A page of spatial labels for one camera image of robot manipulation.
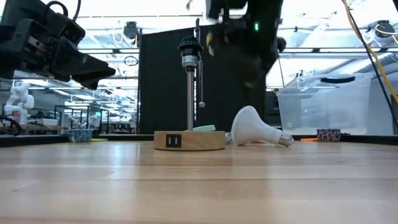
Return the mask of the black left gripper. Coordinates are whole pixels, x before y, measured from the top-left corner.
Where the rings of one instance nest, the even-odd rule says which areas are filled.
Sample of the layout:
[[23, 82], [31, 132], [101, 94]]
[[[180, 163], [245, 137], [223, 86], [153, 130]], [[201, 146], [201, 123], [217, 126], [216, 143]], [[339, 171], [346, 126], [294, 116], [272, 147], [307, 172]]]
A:
[[107, 62], [78, 50], [85, 31], [58, 0], [6, 0], [0, 18], [0, 78], [16, 70], [73, 79], [89, 90], [116, 73]]

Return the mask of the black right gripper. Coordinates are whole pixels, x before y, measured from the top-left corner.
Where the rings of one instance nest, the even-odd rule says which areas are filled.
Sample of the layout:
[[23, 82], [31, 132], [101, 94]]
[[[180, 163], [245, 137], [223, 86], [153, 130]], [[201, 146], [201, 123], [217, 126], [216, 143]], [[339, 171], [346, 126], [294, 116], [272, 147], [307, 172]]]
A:
[[287, 42], [277, 35], [280, 17], [209, 18], [213, 26], [206, 35], [206, 49], [214, 57], [219, 52], [249, 62], [243, 66], [243, 85], [254, 88], [267, 76]]

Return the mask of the white flood lightbulb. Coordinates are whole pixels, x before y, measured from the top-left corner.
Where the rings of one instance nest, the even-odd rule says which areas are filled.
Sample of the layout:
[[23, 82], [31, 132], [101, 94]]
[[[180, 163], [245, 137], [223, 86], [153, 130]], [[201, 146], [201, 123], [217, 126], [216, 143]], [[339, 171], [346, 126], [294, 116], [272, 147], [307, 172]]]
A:
[[289, 147], [294, 143], [292, 135], [263, 122], [252, 106], [245, 106], [238, 111], [232, 123], [230, 136], [237, 145], [265, 141]]

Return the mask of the wooden base table lamp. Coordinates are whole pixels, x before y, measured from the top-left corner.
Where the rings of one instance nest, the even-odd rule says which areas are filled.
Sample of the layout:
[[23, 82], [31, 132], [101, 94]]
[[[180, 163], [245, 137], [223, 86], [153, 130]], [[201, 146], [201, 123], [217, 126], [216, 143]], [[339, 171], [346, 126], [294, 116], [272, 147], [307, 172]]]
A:
[[185, 37], [178, 46], [182, 67], [187, 74], [187, 129], [185, 131], [156, 131], [154, 148], [163, 151], [215, 151], [226, 147], [224, 131], [195, 131], [194, 74], [203, 51], [199, 40]]

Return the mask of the black equipment box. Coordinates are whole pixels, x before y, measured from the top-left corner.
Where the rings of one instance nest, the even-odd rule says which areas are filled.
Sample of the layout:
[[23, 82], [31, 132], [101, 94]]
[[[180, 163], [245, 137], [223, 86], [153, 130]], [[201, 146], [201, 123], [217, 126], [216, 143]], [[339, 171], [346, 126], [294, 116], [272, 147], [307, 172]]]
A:
[[273, 91], [267, 91], [265, 97], [265, 121], [271, 126], [281, 128], [279, 102]]

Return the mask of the black screen panel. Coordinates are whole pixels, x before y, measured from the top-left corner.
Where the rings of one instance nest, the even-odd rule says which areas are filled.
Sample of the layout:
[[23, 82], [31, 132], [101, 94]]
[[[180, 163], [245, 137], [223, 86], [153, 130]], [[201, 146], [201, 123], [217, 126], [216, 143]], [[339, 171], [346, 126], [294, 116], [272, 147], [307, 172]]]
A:
[[250, 105], [264, 113], [265, 77], [254, 88], [242, 86], [240, 77], [232, 71], [227, 57], [221, 52], [212, 57], [206, 49], [206, 35], [213, 25], [201, 27], [203, 59], [203, 99], [206, 106], [200, 110], [201, 124], [214, 124], [217, 129], [229, 131], [236, 113]]
[[187, 74], [178, 46], [193, 29], [145, 34], [139, 56], [139, 131], [181, 131], [187, 128]]

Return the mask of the blue patterned bowl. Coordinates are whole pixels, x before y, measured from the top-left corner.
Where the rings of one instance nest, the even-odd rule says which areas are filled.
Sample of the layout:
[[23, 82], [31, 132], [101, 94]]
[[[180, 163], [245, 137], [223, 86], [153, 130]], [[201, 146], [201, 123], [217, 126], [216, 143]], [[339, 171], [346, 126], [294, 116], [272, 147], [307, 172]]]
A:
[[86, 143], [90, 142], [93, 137], [92, 130], [90, 129], [72, 129], [68, 134], [70, 142], [73, 143]]

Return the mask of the clear plastic storage bin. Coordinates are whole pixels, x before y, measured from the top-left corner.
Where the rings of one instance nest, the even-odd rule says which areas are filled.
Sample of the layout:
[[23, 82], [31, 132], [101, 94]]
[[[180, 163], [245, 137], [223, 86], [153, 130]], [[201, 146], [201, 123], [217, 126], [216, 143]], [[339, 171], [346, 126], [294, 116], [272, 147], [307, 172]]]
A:
[[[321, 82], [323, 77], [356, 79], [331, 84]], [[315, 135], [317, 129], [366, 134], [370, 86], [368, 73], [297, 77], [277, 92], [282, 130], [292, 135]]]

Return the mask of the dark patterned bowl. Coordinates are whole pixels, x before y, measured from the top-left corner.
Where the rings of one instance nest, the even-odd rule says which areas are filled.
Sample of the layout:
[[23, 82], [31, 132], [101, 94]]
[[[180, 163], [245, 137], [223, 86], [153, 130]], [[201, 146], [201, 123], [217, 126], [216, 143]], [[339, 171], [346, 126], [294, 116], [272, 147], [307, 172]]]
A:
[[319, 142], [339, 142], [341, 140], [340, 129], [317, 129]]

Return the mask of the black metal frame rack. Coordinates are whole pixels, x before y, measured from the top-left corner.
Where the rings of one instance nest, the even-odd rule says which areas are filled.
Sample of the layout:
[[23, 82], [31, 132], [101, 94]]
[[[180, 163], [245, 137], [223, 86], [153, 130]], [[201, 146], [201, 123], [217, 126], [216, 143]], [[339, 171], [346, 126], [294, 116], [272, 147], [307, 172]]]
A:
[[109, 133], [109, 111], [94, 106], [55, 105], [54, 118], [68, 129], [91, 129], [96, 134]]

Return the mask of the black table edge rail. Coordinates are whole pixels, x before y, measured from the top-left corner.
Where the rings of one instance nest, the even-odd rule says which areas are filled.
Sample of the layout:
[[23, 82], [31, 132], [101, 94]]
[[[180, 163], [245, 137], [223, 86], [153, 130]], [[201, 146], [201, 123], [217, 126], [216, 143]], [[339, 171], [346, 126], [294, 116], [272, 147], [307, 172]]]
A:
[[[94, 139], [107, 139], [109, 141], [153, 141], [153, 134], [102, 134]], [[33, 135], [33, 136], [5, 136], [0, 135], [0, 147], [30, 146], [38, 144], [56, 144], [68, 142], [68, 135]], [[341, 142], [355, 142], [368, 144], [396, 145], [398, 135], [350, 135], [342, 134]]]

